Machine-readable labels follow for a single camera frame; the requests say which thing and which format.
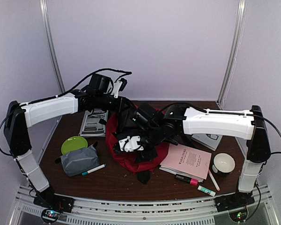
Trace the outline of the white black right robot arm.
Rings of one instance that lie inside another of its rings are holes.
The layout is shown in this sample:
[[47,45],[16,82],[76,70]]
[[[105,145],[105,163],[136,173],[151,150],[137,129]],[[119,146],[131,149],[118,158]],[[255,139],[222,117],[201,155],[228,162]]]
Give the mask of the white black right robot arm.
[[200,109],[190,103],[173,103],[150,112],[139,107],[131,120],[140,131],[123,146],[125,151],[151,152],[157,145],[174,135],[212,134],[242,138],[247,141],[247,153],[237,190],[231,196],[235,207],[242,206],[252,192],[262,164],[270,158],[271,150],[261,108],[220,111]]

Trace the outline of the pink Warm Chord book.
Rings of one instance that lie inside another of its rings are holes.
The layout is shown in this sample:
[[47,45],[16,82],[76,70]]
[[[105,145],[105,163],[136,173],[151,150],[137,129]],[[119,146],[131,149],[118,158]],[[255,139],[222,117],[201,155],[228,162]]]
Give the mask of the pink Warm Chord book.
[[184,145],[169,145],[168,154],[159,169],[171,174],[180,174],[203,182],[208,176],[212,154]]

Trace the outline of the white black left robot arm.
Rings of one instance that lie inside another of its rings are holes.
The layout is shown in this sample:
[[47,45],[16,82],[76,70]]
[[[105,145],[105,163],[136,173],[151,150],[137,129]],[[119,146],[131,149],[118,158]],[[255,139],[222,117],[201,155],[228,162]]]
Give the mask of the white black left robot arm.
[[7,116],[3,120],[4,136],[10,148],[10,155],[18,164],[23,175],[36,190],[37,198],[47,208],[54,208],[58,198],[54,189],[41,170],[32,153],[28,128],[40,122],[95,109],[120,112],[124,105],[131,106],[129,99],[119,96],[126,86],[124,76],[131,72],[120,71],[116,81],[101,75],[99,71],[89,74],[88,85],[81,90],[76,87],[65,93],[26,103],[13,101],[8,106]]

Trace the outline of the red student backpack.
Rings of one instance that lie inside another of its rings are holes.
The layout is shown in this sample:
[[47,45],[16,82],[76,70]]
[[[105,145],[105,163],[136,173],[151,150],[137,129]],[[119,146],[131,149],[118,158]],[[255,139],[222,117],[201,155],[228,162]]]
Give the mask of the red student backpack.
[[113,151],[113,146],[121,139],[126,138],[127,136],[138,136],[142,135],[142,129],[132,128],[125,131],[117,131],[118,120],[117,120],[117,113],[114,113],[107,121],[106,124],[106,135],[105,135],[105,142],[109,153],[111,154],[112,158],[119,163],[125,169],[137,174],[137,179],[143,183],[147,184],[150,179],[150,173],[154,171],[159,165],[159,162],[147,162],[147,163],[134,163],[135,160],[135,153],[122,153],[116,154]]

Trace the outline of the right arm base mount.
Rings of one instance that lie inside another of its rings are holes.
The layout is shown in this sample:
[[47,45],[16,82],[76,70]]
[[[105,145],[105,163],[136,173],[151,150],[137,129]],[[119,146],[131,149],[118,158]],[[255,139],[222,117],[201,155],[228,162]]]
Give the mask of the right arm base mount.
[[252,193],[233,193],[223,195],[214,199],[218,212],[233,210],[255,203]]

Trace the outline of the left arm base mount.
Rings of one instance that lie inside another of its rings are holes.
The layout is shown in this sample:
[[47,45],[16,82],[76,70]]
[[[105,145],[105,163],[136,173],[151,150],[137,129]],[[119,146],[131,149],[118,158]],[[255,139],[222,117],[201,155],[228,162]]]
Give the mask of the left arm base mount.
[[40,197],[35,197],[33,203],[43,208],[54,209],[55,211],[59,211],[62,213],[71,213],[74,206],[74,199],[71,197],[55,195],[53,201],[49,204],[42,200]]

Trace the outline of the grey Great Gatsby book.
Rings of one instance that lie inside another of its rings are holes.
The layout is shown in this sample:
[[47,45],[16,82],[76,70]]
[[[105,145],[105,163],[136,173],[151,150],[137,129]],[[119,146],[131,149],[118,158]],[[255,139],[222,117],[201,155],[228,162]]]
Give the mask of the grey Great Gatsby book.
[[216,151],[217,147],[220,144],[222,135],[213,135],[213,134],[193,134],[192,139],[201,145]]

